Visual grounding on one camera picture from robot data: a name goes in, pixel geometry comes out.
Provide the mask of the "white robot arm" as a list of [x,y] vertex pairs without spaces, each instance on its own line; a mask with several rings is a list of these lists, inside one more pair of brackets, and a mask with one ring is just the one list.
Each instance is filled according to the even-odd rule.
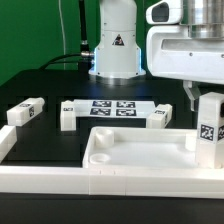
[[224,0],[160,0],[146,10],[147,68],[136,44],[134,0],[100,0],[101,39],[92,78],[115,85],[151,73],[179,79],[197,99],[199,82],[224,85]]

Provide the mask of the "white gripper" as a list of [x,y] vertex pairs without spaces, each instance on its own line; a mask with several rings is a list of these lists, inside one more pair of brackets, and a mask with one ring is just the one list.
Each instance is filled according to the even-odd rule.
[[224,84],[224,0],[159,0],[146,10],[146,21],[150,73],[184,80],[197,112],[198,82]]

